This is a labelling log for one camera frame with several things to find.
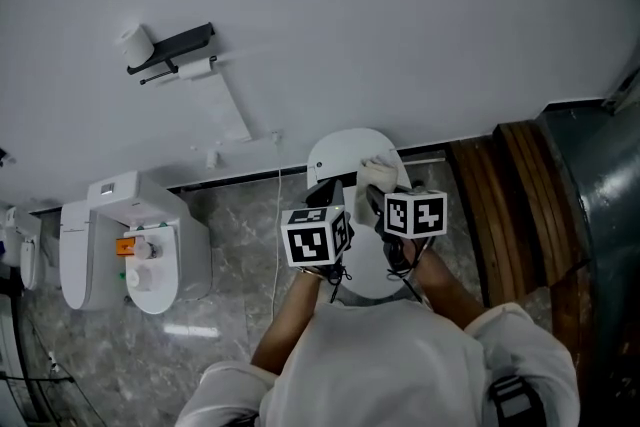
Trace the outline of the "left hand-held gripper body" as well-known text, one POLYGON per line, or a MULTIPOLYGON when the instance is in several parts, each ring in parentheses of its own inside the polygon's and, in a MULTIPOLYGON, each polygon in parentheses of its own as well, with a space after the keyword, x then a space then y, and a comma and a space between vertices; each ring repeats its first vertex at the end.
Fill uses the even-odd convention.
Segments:
POLYGON ((282 213, 280 226, 290 267, 338 263, 353 238, 342 181, 330 178, 305 191, 282 213))

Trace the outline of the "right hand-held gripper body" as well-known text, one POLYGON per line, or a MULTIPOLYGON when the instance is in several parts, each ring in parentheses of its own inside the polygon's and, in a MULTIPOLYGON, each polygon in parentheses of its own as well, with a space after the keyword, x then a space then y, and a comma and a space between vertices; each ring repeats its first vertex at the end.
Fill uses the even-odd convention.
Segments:
POLYGON ((376 221, 390 271, 412 271, 423 250, 447 233, 447 194, 396 189, 385 193, 369 185, 366 199, 376 221))

